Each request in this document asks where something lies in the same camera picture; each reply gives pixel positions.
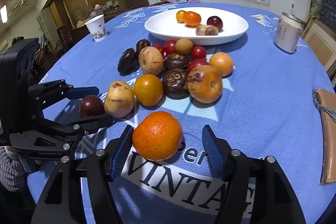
white plate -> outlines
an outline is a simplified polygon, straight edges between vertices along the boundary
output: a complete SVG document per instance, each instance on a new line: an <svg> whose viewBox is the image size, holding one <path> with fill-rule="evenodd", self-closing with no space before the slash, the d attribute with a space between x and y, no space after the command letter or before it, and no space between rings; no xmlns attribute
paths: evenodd
<svg viewBox="0 0 336 224"><path fill-rule="evenodd" d="M180 10L192 11L201 15L201 24L206 25L211 16L218 16L223 21L223 31L219 35L196 35L196 28L186 27L184 23L178 23L176 13ZM145 28L155 37L164 41L188 38L195 45L217 45L228 43L241 37L248 29L247 21L228 11L207 8L207 7L187 7L168 10L152 16L145 23Z"/></svg>

ceiling light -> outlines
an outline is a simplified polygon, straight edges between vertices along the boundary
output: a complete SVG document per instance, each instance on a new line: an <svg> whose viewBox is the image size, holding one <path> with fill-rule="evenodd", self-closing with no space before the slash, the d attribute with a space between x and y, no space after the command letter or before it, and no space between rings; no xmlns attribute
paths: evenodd
<svg viewBox="0 0 336 224"><path fill-rule="evenodd" d="M6 5L4 5L0 9L0 14L1 14L2 23L6 23L7 22L7 8L6 8Z"/></svg>

cup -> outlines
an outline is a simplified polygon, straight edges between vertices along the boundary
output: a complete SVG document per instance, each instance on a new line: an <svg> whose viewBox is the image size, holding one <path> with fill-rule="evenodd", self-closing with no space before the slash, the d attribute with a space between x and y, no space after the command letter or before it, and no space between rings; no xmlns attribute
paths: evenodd
<svg viewBox="0 0 336 224"><path fill-rule="evenodd" d="M96 16L85 23L90 33L93 35L93 39L98 42L107 37L105 31L104 15Z"/></svg>

blue tablecloth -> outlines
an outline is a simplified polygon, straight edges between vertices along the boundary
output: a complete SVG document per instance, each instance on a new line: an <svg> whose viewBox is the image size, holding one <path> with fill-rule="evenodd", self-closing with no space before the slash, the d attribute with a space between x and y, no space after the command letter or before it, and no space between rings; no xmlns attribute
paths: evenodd
<svg viewBox="0 0 336 224"><path fill-rule="evenodd" d="M287 175L302 207L307 224L322 215L336 193L336 184L321 186L323 135L319 111L312 90L333 92L323 66L300 39L293 55L273 43L278 17L253 8L227 4L181 4L139 8L106 24L108 37L93 42L88 35L65 54L48 72L43 82L65 79L75 87L97 86L104 98L111 82L123 80L133 86L141 70L120 76L117 63L121 53L135 48L142 38L152 44L163 41L148 34L145 21L168 9L206 6L228 10L249 23L246 34L234 42L207 47L207 54L227 52L235 62L233 74L223 80L223 94L215 105L204 107L190 98L164 98L155 110L172 113L179 119L184 141L177 154L165 162L150 162L131 150L122 175L111 184L112 194L124 223L211 223L219 208L223 182L208 165L201 133L209 124L215 134L232 148L250 157L276 157ZM44 111L58 122L78 118L79 100L63 100ZM121 135L125 126L136 127L154 109L135 107L126 119L111 128L84 137L76 157L85 157L104 148ZM28 185L37 201L55 164L44 163L29 175ZM247 202L252 202L251 181ZM87 180L82 193L88 223L94 223ZM244 223L249 222L248 205Z"/></svg>

gray sleeve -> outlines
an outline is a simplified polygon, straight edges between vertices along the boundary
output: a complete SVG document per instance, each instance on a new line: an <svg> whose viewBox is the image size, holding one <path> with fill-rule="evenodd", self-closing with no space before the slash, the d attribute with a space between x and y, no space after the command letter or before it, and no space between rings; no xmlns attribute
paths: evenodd
<svg viewBox="0 0 336 224"><path fill-rule="evenodd" d="M15 152L0 146L0 182L11 192L21 192L26 188L26 172Z"/></svg>

